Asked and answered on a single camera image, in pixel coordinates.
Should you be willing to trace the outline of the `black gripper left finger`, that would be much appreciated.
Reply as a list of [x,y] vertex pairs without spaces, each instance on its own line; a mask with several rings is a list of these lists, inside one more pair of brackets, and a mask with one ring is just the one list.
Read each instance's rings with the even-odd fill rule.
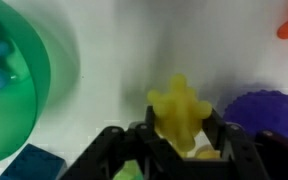
[[60,180],[113,180],[127,161],[135,160],[144,180],[177,180],[184,177],[183,160],[154,131],[156,117],[148,106],[145,119],[127,130],[104,128]]

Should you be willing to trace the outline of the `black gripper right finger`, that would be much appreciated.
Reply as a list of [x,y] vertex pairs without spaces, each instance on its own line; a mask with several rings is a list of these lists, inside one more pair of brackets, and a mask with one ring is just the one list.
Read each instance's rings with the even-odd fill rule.
[[288,138],[262,130],[250,136],[240,126],[229,125],[215,110],[203,123],[219,159],[187,159],[198,180],[288,180]]

